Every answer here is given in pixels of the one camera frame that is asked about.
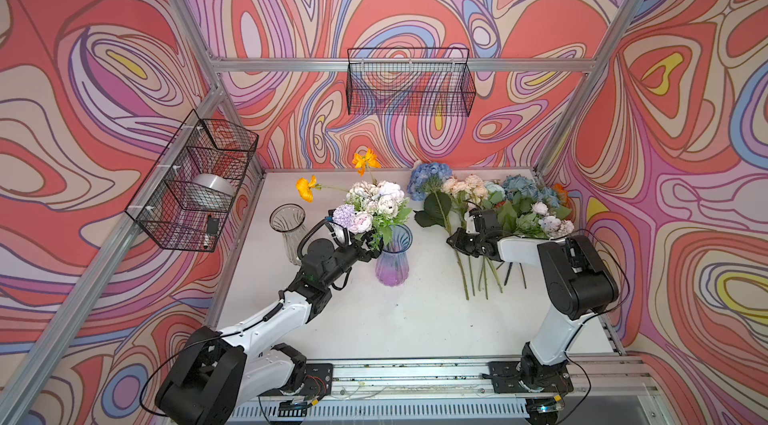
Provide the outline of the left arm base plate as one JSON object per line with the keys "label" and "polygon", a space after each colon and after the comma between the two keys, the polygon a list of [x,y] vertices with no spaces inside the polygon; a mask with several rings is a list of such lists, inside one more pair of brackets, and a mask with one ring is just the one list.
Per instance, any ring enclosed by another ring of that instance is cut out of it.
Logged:
{"label": "left arm base plate", "polygon": [[294,372],[286,385],[264,392],[262,397],[304,397],[320,399],[332,392],[334,365],[330,362],[309,363]]}

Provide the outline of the blue purple glass vase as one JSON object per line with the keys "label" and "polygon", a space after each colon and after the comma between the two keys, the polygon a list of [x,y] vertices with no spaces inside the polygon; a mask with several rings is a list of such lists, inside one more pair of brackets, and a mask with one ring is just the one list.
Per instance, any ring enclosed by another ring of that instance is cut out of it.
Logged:
{"label": "blue purple glass vase", "polygon": [[375,274],[381,284],[396,287],[405,283],[410,273],[407,252],[412,244],[413,234],[407,225],[393,228],[392,239],[376,262]]}

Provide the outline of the blue hydrangea flower stem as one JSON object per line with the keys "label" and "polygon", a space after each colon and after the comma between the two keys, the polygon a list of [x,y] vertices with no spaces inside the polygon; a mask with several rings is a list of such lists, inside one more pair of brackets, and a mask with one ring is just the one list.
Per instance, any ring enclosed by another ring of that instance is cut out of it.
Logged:
{"label": "blue hydrangea flower stem", "polygon": [[410,198],[422,204],[414,212],[416,223],[422,228],[440,227],[448,238],[454,233],[450,219],[453,205],[443,186],[452,177],[453,171],[447,164],[420,163],[412,169],[407,185]]}

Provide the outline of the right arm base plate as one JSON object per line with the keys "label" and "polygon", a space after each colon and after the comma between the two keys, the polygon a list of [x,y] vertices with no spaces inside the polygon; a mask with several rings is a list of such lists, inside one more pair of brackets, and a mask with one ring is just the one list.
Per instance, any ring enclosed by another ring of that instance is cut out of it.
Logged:
{"label": "right arm base plate", "polygon": [[535,359],[521,361],[491,361],[485,377],[497,394],[560,394],[574,390],[565,362],[541,365]]}

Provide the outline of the clear ribbed glass vase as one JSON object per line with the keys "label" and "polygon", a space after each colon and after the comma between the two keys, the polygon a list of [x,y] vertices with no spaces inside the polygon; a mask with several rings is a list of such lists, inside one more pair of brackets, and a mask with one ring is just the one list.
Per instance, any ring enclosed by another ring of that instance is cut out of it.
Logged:
{"label": "clear ribbed glass vase", "polygon": [[286,203],[275,208],[269,217],[270,227],[279,233],[288,260],[296,266],[301,264],[298,248],[306,234],[306,212],[296,203]]}

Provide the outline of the white purple mixed bouquet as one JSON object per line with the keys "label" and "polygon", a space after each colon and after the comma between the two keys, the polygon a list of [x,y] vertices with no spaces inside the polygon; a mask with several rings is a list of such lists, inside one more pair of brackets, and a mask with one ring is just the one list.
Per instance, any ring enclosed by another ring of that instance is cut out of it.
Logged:
{"label": "white purple mixed bouquet", "polygon": [[332,214],[335,225],[373,250],[388,245],[396,226],[405,225],[413,209],[401,186],[391,181],[359,181]]}

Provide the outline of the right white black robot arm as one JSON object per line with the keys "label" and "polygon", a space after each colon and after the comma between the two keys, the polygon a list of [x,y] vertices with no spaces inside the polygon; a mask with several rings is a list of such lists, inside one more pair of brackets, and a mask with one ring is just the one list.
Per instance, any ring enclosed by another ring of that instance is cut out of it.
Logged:
{"label": "right white black robot arm", "polygon": [[548,240],[509,235],[492,210],[473,210],[470,217],[474,229],[458,228],[447,244],[466,256],[531,265],[542,272],[550,307],[536,336],[523,348],[523,362],[539,367],[564,364],[582,326],[620,297],[594,245],[581,234]]}

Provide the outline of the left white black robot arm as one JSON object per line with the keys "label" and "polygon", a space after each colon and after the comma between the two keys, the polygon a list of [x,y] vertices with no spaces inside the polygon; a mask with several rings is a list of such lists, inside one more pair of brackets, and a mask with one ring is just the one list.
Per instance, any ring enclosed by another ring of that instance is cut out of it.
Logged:
{"label": "left white black robot arm", "polygon": [[356,263],[378,258],[381,248],[325,238],[300,246],[299,270],[273,304],[222,330],[197,329],[166,360],[170,369],[154,397],[157,414],[176,424],[224,424],[249,399],[302,388],[306,359],[283,337],[316,318],[337,280],[348,277]]}

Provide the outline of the orange poppy flower stem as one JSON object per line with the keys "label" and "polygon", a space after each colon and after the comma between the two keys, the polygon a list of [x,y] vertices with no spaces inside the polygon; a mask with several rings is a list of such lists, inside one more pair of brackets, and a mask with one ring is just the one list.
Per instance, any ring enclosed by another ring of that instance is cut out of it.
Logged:
{"label": "orange poppy flower stem", "polygon": [[356,187],[358,182],[376,183],[373,172],[381,167],[377,153],[370,147],[364,151],[353,154],[352,165],[356,178],[352,178],[351,172],[309,172],[301,175],[295,189],[298,196],[307,203],[314,201],[317,191],[334,190],[347,193],[350,188]]}

